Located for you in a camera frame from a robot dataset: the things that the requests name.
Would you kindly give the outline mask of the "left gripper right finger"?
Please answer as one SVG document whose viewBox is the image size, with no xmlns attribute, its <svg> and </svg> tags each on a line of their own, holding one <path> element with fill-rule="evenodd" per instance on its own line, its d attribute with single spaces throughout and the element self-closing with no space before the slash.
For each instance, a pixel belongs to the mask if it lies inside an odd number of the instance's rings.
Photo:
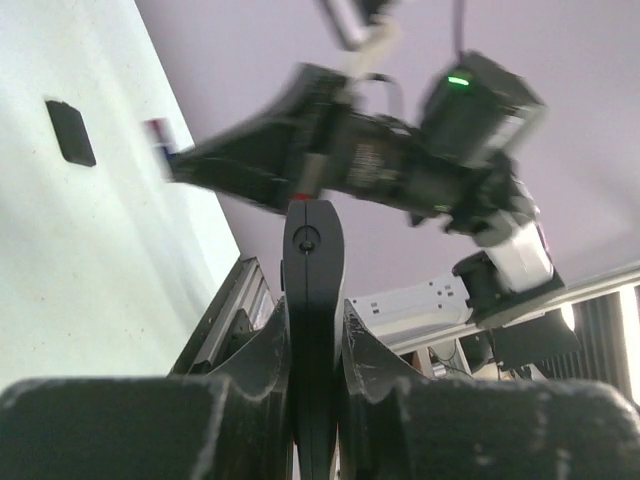
<svg viewBox="0 0 640 480">
<path fill-rule="evenodd" d="M 345 310 L 345 479 L 635 479 L 639 416 L 583 381 L 429 379 Z"/>
</svg>

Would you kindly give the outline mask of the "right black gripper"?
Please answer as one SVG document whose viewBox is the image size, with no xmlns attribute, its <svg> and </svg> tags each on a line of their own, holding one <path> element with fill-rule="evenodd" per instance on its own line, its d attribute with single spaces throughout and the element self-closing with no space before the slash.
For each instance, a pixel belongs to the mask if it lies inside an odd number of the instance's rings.
<svg viewBox="0 0 640 480">
<path fill-rule="evenodd" d="M 253 117 L 174 154 L 171 179 L 282 214 L 305 155 L 322 130 L 347 77 L 302 63 L 275 100 Z"/>
</svg>

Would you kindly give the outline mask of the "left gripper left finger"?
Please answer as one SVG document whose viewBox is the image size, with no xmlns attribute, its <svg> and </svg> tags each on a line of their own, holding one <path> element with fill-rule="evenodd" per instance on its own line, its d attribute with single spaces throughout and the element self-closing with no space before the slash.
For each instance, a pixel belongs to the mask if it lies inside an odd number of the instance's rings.
<svg viewBox="0 0 640 480">
<path fill-rule="evenodd" d="M 30 379 L 1 396 L 5 479 L 287 479 L 285 308 L 214 371 Z"/>
</svg>

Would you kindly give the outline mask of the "black remote control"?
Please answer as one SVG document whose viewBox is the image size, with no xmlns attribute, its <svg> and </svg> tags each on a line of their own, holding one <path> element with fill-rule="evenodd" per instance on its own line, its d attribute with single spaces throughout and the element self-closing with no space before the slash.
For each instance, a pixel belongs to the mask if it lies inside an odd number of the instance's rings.
<svg viewBox="0 0 640 480">
<path fill-rule="evenodd" d="M 331 202 L 292 202 L 281 276 L 291 348 L 291 414 L 302 479 L 332 477 L 344 266 L 343 230 Z"/>
</svg>

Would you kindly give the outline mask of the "black battery cover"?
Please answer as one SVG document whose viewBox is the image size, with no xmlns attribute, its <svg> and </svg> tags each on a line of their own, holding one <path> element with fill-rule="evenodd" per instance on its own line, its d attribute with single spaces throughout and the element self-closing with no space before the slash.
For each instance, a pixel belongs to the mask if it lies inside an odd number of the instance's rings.
<svg viewBox="0 0 640 480">
<path fill-rule="evenodd" d="M 46 100 L 45 105 L 63 158 L 84 167 L 97 162 L 81 113 L 71 105 Z"/>
</svg>

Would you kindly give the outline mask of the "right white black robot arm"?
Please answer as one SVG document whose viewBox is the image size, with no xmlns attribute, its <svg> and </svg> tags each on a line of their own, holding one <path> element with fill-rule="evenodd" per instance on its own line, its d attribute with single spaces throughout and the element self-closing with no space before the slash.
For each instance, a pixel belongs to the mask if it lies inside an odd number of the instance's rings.
<svg viewBox="0 0 640 480">
<path fill-rule="evenodd" d="M 431 380 L 379 342 L 341 297 L 344 244 L 325 189 L 450 217 L 485 246 L 536 213 L 511 160 L 433 132 L 461 91 L 442 81 L 418 128 L 366 117 L 346 77 L 306 64 L 259 116 L 176 154 L 172 178 L 287 217 L 285 296 L 264 330 L 213 373 L 220 390 L 205 479 L 635 479 L 639 417 L 600 384 Z"/>
</svg>

